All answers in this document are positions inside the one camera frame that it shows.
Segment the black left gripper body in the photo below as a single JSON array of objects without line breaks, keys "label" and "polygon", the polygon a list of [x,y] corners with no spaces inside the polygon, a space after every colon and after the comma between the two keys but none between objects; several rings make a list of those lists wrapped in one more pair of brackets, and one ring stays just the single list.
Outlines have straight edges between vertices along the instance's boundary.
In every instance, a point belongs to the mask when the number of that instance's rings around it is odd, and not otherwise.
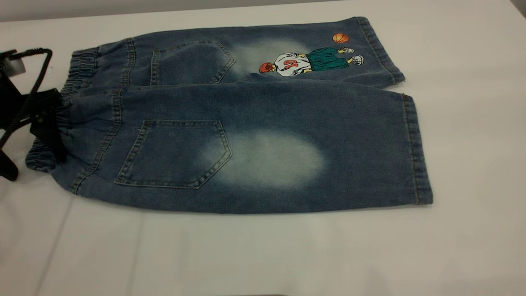
[{"label": "black left gripper body", "polygon": [[31,123],[30,110],[27,109],[21,119],[16,119],[23,105],[29,98],[28,94],[21,94],[6,75],[0,77],[0,128],[7,129],[12,122],[20,128]]}]

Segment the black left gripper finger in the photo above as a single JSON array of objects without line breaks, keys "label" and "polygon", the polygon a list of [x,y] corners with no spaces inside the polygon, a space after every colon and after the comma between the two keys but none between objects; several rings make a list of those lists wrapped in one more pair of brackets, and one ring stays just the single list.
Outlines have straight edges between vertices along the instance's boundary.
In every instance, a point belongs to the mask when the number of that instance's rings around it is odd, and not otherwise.
[{"label": "black left gripper finger", "polygon": [[58,111],[63,109],[60,92],[37,92],[30,105],[30,133],[35,140],[29,151],[29,163],[66,161],[67,150],[59,128]]},{"label": "black left gripper finger", "polygon": [[16,181],[19,176],[17,166],[2,150],[0,151],[0,176],[11,182]]}]

